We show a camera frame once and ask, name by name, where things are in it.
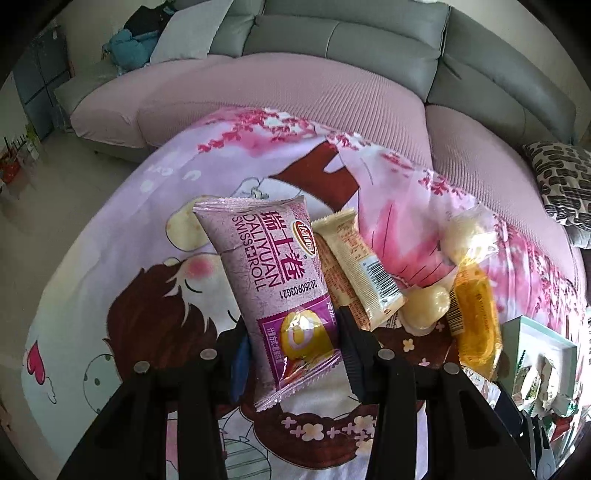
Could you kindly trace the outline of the cream orange biscuit packet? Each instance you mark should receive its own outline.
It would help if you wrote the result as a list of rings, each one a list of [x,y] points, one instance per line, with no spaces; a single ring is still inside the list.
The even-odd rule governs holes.
[[[335,306],[347,306],[359,327],[373,331],[405,304],[405,297],[356,227],[356,210],[311,223]]]

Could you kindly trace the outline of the yellow bread snack bag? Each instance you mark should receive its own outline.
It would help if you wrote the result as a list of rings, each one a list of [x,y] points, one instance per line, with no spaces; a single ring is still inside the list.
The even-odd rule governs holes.
[[[491,281],[481,264],[498,252],[495,215],[477,205],[449,220],[442,253],[457,266],[447,321],[462,365],[488,380],[496,376],[503,348]]]

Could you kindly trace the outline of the purple swiss roll packet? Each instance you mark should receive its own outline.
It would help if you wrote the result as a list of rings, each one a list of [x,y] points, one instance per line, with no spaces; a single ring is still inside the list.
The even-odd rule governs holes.
[[[221,257],[249,333],[253,406],[270,409],[342,359],[307,202],[212,198],[193,212]]]

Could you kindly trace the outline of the green snack packet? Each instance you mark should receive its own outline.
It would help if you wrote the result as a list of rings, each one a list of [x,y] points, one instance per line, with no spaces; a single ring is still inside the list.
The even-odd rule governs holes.
[[[553,413],[568,417],[576,409],[574,374],[569,368],[562,353],[553,359],[523,351],[510,390],[512,400],[530,416]]]

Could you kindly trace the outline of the round yellow pastry packet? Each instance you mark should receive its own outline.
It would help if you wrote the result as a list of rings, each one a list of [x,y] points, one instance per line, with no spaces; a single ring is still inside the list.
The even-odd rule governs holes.
[[[401,324],[407,332],[418,337],[430,334],[451,306],[450,293],[441,285],[413,287],[404,296]]]

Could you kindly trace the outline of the pink cartoon print blanket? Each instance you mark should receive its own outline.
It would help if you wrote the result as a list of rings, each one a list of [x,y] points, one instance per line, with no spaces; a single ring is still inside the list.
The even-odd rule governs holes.
[[[223,109],[70,247],[23,388],[63,479],[521,479],[455,439],[450,388],[487,407],[503,325],[582,343],[585,314],[539,239],[446,177]]]

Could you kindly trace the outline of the teal shallow tray box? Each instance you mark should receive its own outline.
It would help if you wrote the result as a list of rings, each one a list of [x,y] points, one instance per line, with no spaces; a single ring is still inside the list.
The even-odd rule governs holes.
[[[575,413],[577,346],[525,316],[501,325],[498,381],[517,408],[531,416]]]

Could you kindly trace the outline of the grey cushion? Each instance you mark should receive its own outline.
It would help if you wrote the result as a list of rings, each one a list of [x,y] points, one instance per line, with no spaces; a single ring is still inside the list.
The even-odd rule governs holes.
[[[578,228],[574,225],[569,225],[565,227],[567,235],[570,240],[570,244],[573,247],[579,248],[581,250],[590,250],[591,249],[591,231]]]

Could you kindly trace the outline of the black white patterned pillow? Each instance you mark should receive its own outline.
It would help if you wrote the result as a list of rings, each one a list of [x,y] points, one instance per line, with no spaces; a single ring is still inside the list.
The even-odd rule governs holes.
[[[563,226],[590,230],[590,154],[560,142],[523,146],[546,213]]]

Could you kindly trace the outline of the pink sofa seat cover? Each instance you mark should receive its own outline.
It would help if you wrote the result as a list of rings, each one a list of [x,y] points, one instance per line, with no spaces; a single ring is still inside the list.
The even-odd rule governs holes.
[[[500,214],[566,277],[578,272],[580,253],[545,212],[516,130],[497,133],[456,107],[426,105],[360,68],[285,53],[171,61],[108,81],[80,101],[70,121],[84,140],[131,151],[159,147],[225,106],[270,107],[397,150]]]

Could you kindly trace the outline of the grey sofa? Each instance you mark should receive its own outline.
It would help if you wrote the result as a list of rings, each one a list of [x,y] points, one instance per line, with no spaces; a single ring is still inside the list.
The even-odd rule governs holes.
[[[523,144],[571,142],[571,99],[520,51],[444,3],[418,1],[231,1],[207,56],[285,53],[363,69],[456,107]],[[90,92],[119,77],[108,57],[56,91],[70,121]]]

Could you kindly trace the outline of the blue clothes pile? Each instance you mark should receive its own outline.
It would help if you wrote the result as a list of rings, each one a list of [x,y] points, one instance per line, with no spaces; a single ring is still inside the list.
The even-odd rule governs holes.
[[[109,58],[118,75],[142,68],[150,61],[161,33],[175,13],[168,1],[153,8],[142,5],[103,45],[103,56]]]

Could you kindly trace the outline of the light grey pillow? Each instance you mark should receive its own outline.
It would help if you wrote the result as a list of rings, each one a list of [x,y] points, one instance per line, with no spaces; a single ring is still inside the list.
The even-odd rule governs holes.
[[[177,11],[159,36],[151,64],[204,59],[232,2],[204,1]]]

